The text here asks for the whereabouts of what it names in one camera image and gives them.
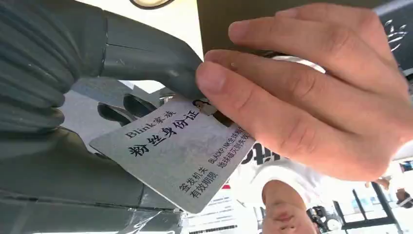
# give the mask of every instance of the person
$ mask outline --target person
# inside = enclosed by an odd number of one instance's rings
[[[254,145],[252,158],[264,152]],[[319,228],[307,215],[315,206],[331,207],[329,185],[334,179],[285,157],[245,160],[229,178],[236,199],[246,207],[263,207],[264,234],[317,234]]]
[[[383,26],[369,9],[316,3],[235,22],[228,34],[327,71],[213,50],[196,74],[211,104],[291,159],[241,165],[230,178],[240,200],[266,208],[263,233],[317,233],[305,211],[326,175],[374,181],[413,137],[408,85]]]
[[[398,189],[396,192],[396,197],[397,197],[397,205],[410,209],[413,207],[413,199],[410,197],[410,194],[406,192],[404,188]]]

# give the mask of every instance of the finger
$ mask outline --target finger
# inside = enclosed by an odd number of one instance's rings
[[[393,79],[380,78],[395,76],[395,69],[384,64],[374,50],[347,28],[266,17],[233,23],[229,36],[239,45],[279,51],[315,62],[363,90],[399,95],[405,88]]]
[[[329,3],[313,3],[280,11],[276,15],[347,27],[356,32],[386,62],[393,67],[397,67],[383,25],[378,15],[371,9]]]
[[[368,126],[360,123],[377,112],[370,94],[309,66],[227,50],[210,51],[205,61],[231,69],[280,100],[347,132],[365,130]]]
[[[341,168],[360,171],[354,160],[340,162],[343,153],[348,152],[349,158],[356,155],[348,147],[354,143],[349,134],[280,101],[248,79],[218,64],[201,64],[196,81],[215,107],[269,149],[314,168],[329,168],[328,165],[344,163],[346,166]],[[332,176],[345,175],[340,170],[323,172]]]

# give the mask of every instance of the person's hand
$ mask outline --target person's hand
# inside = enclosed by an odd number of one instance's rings
[[[235,51],[206,54],[200,90],[272,151],[337,178],[374,180],[413,139],[408,85],[373,11],[311,4],[235,22],[229,37],[327,70]]]

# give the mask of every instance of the gray machine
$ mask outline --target gray machine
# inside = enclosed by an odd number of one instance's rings
[[[388,33],[401,37],[394,54],[405,72],[413,67],[411,3],[377,8]],[[183,41],[74,0],[0,0],[0,234],[178,233],[181,212],[90,153],[61,127],[57,108],[80,78],[88,81],[77,90],[96,100],[108,97],[93,85],[105,78],[153,79],[202,98],[200,63]]]

